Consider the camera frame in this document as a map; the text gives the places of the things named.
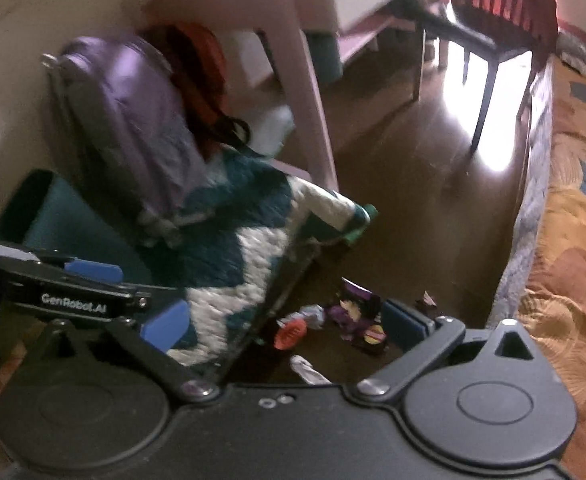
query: purple backpack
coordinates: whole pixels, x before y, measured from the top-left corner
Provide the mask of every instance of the purple backpack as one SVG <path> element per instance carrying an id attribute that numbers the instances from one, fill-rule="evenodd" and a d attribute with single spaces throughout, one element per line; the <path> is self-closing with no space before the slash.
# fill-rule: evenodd
<path id="1" fill-rule="evenodd" d="M 137 36 L 78 38 L 43 62 L 58 167 L 74 184 L 102 188 L 151 238 L 178 243 L 179 209 L 204 182 L 205 163 L 162 54 Z"/>

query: wooden chair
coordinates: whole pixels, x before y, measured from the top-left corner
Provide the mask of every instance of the wooden chair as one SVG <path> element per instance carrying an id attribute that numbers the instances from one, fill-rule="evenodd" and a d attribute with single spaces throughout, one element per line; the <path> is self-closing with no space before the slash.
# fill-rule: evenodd
<path id="1" fill-rule="evenodd" d="M 407 17 L 414 20 L 420 62 L 415 69 L 413 100 L 420 97 L 425 34 L 464 47 L 463 83 L 467 81 L 468 62 L 473 52 L 488 62 L 488 74 L 478 124 L 471 142 L 475 151 L 480 142 L 484 120 L 491 102 L 498 66 L 529 50 L 533 51 L 530 86 L 541 70 L 558 36 L 555 0 L 451 0 L 449 6 L 420 6 L 409 3 Z"/>

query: chair seat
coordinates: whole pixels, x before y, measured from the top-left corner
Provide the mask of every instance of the chair seat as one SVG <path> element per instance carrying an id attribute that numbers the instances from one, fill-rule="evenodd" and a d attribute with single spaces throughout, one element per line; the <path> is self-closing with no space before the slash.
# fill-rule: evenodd
<path id="1" fill-rule="evenodd" d="M 533 47 L 532 36 L 513 23 L 475 7 L 433 4 L 420 7 L 415 19 L 428 32 L 465 48 L 484 59 L 502 62 Z"/>

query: wooden floor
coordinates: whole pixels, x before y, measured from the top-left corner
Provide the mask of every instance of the wooden floor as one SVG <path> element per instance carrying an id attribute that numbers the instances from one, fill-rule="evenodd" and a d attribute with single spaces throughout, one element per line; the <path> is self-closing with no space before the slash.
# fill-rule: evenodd
<path id="1" fill-rule="evenodd" d="M 531 58 L 527 54 L 500 66 L 480 146 L 472 155 L 486 63 L 472 57 L 463 86 L 462 50 L 451 45 L 449 56 L 445 72 L 426 71 L 418 104 L 406 105 L 411 81 L 410 68 L 401 61 L 406 56 L 388 51 L 362 55 L 323 92 L 340 192 L 371 203 L 379 215 L 352 250 L 311 268 L 288 310 L 326 302 L 344 276 L 408 303 L 426 290 L 444 313 L 470 327 L 484 325 L 521 200 L 527 129 L 516 124 L 516 112 Z M 282 158 L 303 166 L 295 139 Z M 358 380 L 381 366 L 339 336 L 323 333 L 307 336 L 295 351 L 331 380 Z M 260 353 L 264 350 L 254 348 L 235 371 L 262 366 L 255 361 Z M 263 363 L 269 380 L 293 377 L 281 361 Z"/>

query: backpack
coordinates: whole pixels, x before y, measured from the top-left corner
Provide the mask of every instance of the backpack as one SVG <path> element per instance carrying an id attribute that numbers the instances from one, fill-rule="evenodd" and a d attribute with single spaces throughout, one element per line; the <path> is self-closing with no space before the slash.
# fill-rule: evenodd
<path id="1" fill-rule="evenodd" d="M 166 59 L 137 36 L 77 38 L 44 65 L 62 129 L 49 135 L 58 167 L 74 164 L 80 190 L 105 192 L 146 235 L 179 243 L 179 210 L 205 163 Z"/>
<path id="2" fill-rule="evenodd" d="M 148 28 L 140 34 L 169 62 L 171 80 L 179 90 L 187 124 L 199 151 L 210 158 L 227 144 L 247 156 L 262 156 L 248 147 L 249 125 L 228 116 L 227 62 L 215 35 L 198 23 Z"/>

